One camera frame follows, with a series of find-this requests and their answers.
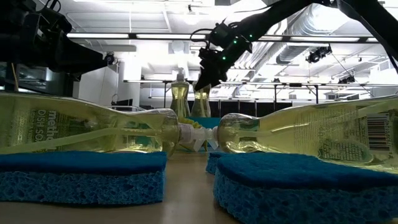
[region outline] blue sponge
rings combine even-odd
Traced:
[[[0,201],[126,205],[161,202],[164,152],[0,156]]]
[[[398,175],[298,154],[221,157],[215,199],[243,223],[379,223],[398,217]]]
[[[209,158],[207,159],[206,171],[210,174],[216,174],[217,169],[217,161],[221,156],[224,156],[228,153],[225,152],[211,152],[209,153]]]

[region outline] upright soap bottle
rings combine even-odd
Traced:
[[[280,110],[263,118],[227,114],[214,130],[225,152],[306,154],[398,173],[398,96]]]
[[[172,82],[173,100],[170,109],[174,110],[178,117],[187,117],[190,115],[188,105],[189,83],[184,80],[183,71],[177,74],[177,80]]]
[[[0,93],[0,154],[47,151],[167,152],[181,125],[170,109],[123,113],[87,101]]]
[[[203,87],[201,90],[195,91],[195,101],[193,102],[191,116],[196,118],[210,118],[211,110],[209,104],[211,85]]]

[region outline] barcode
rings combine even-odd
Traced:
[[[389,133],[388,113],[368,116],[368,141],[370,150],[389,152],[391,147]]]

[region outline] bottle cap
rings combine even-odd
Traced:
[[[191,143],[195,141],[193,150],[199,151],[203,143],[207,140],[213,149],[218,147],[216,139],[217,128],[198,128],[194,129],[190,124],[179,124],[180,125],[180,143]]]
[[[177,73],[177,81],[184,81],[185,77],[184,77],[184,72],[183,70],[179,70]]]

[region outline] table surface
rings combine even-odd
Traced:
[[[205,172],[207,154],[174,154],[167,161],[162,203],[132,207],[78,208],[1,202],[0,223],[238,223],[213,198],[214,176]]]

